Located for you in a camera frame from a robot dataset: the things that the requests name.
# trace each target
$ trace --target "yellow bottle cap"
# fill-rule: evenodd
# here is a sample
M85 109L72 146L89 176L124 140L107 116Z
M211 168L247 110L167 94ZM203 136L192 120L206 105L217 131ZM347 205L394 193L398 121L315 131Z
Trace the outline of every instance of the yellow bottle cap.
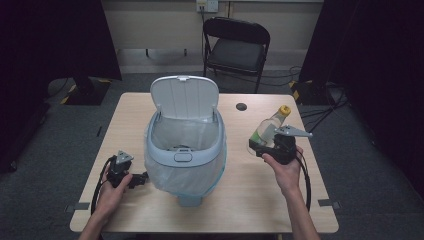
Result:
M291 109L287 105L281 106L278 111L285 117L287 117L291 113Z

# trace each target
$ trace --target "trash can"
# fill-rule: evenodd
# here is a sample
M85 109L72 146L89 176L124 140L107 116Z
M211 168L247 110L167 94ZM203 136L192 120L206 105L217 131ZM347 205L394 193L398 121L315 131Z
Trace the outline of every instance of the trash can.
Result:
M199 206L219 182L227 157L218 87L204 77L170 76L155 80L150 92L157 111L145 134L149 178L181 206Z

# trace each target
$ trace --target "dark backdrop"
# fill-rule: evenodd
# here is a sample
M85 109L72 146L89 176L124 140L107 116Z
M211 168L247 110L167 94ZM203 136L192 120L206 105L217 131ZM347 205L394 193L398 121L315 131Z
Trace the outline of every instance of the dark backdrop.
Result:
M121 74L100 0L2 1L0 34L0 170L4 170L45 110L43 100L52 80L121 79Z
M343 84L376 146L422 197L423 12L418 0L326 0L299 77Z

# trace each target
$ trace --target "chair backrest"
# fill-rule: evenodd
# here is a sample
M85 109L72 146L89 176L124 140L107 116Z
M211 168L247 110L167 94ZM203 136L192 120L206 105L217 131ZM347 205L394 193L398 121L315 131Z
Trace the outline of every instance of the chair backrest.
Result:
M203 24L205 39L208 35L236 41L269 45L271 37L268 31L257 23L225 17L213 17Z

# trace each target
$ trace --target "gray carpet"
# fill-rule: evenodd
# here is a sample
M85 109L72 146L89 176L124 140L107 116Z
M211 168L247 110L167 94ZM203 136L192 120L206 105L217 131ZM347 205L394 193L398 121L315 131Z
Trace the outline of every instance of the gray carpet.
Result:
M198 75L200 72L185 73ZM288 71L265 72L259 93L291 94ZM45 122L22 152L18 171L0 175L0 239L75 239L69 229L72 214L67 205L78 202L119 97L124 92L148 92L162 74L125 74L113 81L101 106L59 104L73 84L51 83L55 94ZM208 77L215 79L212 73ZM216 79L221 92L251 93L253 83ZM332 89L338 98L341 91ZM328 106L299 106L303 115ZM320 115L304 118L312 129ZM314 129L310 140L330 199L340 203L335 213L339 231L323 239L424 239L424 204L401 171L371 144L366 125L349 105L338 108ZM131 234L106 234L105 239L125 239ZM155 235L154 239L178 239L182 235ZM260 239L260 236L241 236ZM291 239L284 234L284 239Z

